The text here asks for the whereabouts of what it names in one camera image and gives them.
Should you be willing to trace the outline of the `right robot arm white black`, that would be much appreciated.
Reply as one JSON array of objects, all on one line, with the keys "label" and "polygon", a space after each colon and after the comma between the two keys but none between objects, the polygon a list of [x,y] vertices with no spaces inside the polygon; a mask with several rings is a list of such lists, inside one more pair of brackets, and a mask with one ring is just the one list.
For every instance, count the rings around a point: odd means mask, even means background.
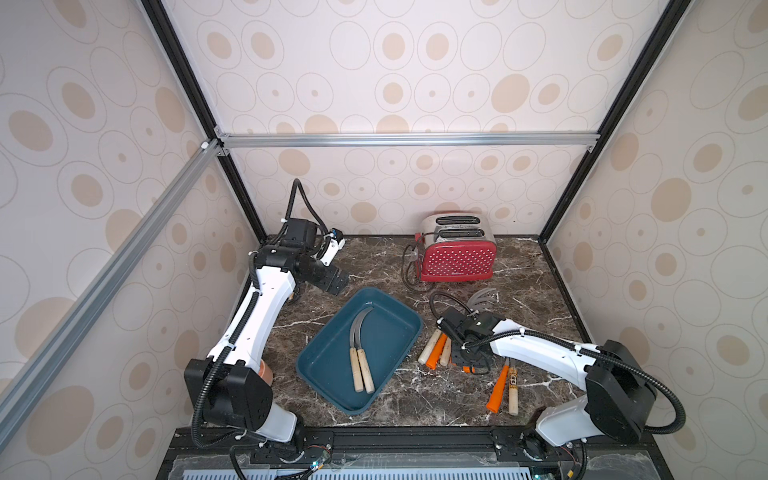
[{"label": "right robot arm white black", "polygon": [[471,308],[454,296],[448,299],[449,306],[431,312],[452,342],[456,365],[484,372],[493,356],[503,357],[581,390],[580,397],[543,407],[532,417],[518,440],[529,457],[539,460],[552,448],[597,436],[633,445],[646,433],[670,435],[685,426],[686,411],[677,395],[644,371],[622,343],[576,343]]}]

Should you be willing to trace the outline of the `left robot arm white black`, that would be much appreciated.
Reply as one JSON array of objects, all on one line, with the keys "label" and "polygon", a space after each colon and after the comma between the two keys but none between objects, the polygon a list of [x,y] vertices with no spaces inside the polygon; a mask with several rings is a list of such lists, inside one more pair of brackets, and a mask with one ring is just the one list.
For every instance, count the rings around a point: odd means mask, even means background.
[{"label": "left robot arm white black", "polygon": [[296,199],[307,197],[295,179],[281,229],[248,257],[249,284],[221,339],[203,359],[192,359],[184,380],[193,405],[191,437],[198,448],[230,439],[255,438],[301,452],[300,418],[274,401],[261,376],[262,354],[283,306],[301,284],[337,296],[349,278],[333,259],[345,240],[318,214],[292,215]]}]

